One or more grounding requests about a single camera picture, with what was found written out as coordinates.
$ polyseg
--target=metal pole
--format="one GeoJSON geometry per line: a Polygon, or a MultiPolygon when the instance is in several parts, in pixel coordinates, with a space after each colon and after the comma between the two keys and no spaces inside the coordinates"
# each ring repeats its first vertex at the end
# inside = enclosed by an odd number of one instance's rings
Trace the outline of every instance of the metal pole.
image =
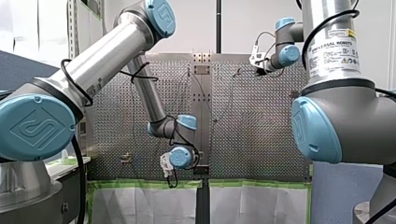
{"type": "Polygon", "coordinates": [[[221,0],[217,0],[216,53],[221,53],[221,0]]]}

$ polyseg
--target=white wall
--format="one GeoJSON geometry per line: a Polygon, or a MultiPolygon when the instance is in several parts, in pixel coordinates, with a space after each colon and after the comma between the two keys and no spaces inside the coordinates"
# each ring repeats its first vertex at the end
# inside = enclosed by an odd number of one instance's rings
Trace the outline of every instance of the white wall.
{"type": "MultiPolygon", "coordinates": [[[[105,0],[107,30],[120,10],[137,0],[105,0]]],[[[394,54],[395,18],[393,0],[360,1],[361,15],[355,20],[361,56],[361,72],[378,87],[396,88],[392,65],[394,54]]],[[[169,0],[177,17],[174,36],[154,47],[152,52],[209,52],[216,50],[216,0],[169,0]]],[[[300,9],[292,0],[223,0],[223,53],[250,53],[261,31],[275,30],[277,20],[292,16],[302,20],[300,9]]],[[[261,38],[260,47],[273,43],[268,36],[261,38]]]]}
{"type": "MultiPolygon", "coordinates": [[[[120,11],[138,0],[104,0],[105,26],[111,30],[120,11]]],[[[215,0],[168,0],[176,14],[177,30],[158,43],[151,52],[209,52],[216,48],[215,0]]]]}

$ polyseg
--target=universal robots logo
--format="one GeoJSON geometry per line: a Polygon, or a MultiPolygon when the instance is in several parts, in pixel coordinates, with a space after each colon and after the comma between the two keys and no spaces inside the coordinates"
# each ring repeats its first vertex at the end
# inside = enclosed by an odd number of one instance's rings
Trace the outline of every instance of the universal robots logo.
{"type": "Polygon", "coordinates": [[[168,5],[163,3],[160,8],[158,9],[158,13],[160,14],[160,18],[163,19],[164,21],[168,22],[168,24],[172,24],[174,22],[174,19],[172,17],[172,13],[169,10],[168,5]]]}
{"type": "Polygon", "coordinates": [[[65,126],[44,108],[32,111],[11,128],[11,132],[37,150],[43,150],[65,126]]]}

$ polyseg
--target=blue joint cap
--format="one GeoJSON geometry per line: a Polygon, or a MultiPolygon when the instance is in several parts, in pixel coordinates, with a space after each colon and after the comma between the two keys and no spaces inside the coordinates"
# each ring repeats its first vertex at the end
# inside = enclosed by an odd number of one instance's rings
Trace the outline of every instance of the blue joint cap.
{"type": "Polygon", "coordinates": [[[276,22],[275,29],[276,29],[276,31],[278,31],[278,30],[282,29],[283,27],[285,27],[285,26],[287,26],[289,24],[295,23],[295,22],[296,21],[295,21],[295,19],[293,17],[282,18],[282,19],[280,19],[279,21],[276,22]]]}
{"type": "Polygon", "coordinates": [[[329,118],[315,101],[299,97],[291,108],[294,141],[312,161],[338,163],[342,159],[341,144],[329,118]]]}
{"type": "Polygon", "coordinates": [[[191,115],[179,115],[177,117],[177,123],[191,129],[197,130],[197,118],[191,115]]]}
{"type": "Polygon", "coordinates": [[[0,157],[41,161],[61,152],[75,134],[76,120],[60,100],[40,94],[0,104],[0,157]]]}
{"type": "Polygon", "coordinates": [[[192,155],[185,147],[175,147],[169,155],[169,161],[177,169],[189,167],[192,161],[192,155]]]}
{"type": "Polygon", "coordinates": [[[279,52],[277,58],[283,67],[291,66],[300,59],[300,50],[294,45],[287,45],[279,52]]]}
{"type": "Polygon", "coordinates": [[[166,0],[146,0],[148,19],[158,34],[167,38],[175,33],[175,14],[166,0]]]}

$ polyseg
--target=pegboard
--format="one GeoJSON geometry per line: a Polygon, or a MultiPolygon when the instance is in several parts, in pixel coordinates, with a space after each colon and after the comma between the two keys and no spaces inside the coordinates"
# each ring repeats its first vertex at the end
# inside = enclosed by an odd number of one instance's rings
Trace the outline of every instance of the pegboard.
{"type": "Polygon", "coordinates": [[[211,178],[306,181],[294,144],[291,104],[305,81],[300,63],[254,77],[248,55],[212,55],[211,178]]]}
{"type": "MultiPolygon", "coordinates": [[[[169,115],[191,112],[191,55],[148,55],[152,75],[169,115]]],[[[169,140],[148,135],[148,117],[131,79],[118,74],[95,97],[88,112],[88,155],[93,157],[89,179],[163,180],[160,156],[169,151],[169,140]],[[131,154],[123,163],[123,155],[131,154]]],[[[191,171],[178,172],[189,178],[191,171]]]]}
{"type": "MultiPolygon", "coordinates": [[[[159,78],[157,87],[168,114],[197,114],[198,128],[200,119],[208,119],[205,132],[210,134],[202,136],[209,137],[200,141],[210,142],[205,155],[210,178],[309,180],[309,161],[293,142],[290,122],[293,94],[305,84],[300,64],[285,69],[280,77],[254,77],[248,55],[211,55],[209,61],[198,62],[190,54],[155,54],[148,60],[152,74],[159,78]],[[210,74],[197,75],[198,79],[211,78],[201,82],[202,88],[193,77],[193,67],[200,63],[210,68],[210,74]],[[210,103],[201,101],[197,106],[200,93],[210,103]]],[[[147,124],[130,79],[117,75],[95,96],[94,108],[88,111],[87,143],[93,157],[89,179],[163,180],[159,158],[170,147],[168,140],[149,136],[147,124]],[[127,153],[132,160],[122,164],[120,158],[127,153]]],[[[178,173],[182,179],[192,178],[191,171],[178,173]]]]}

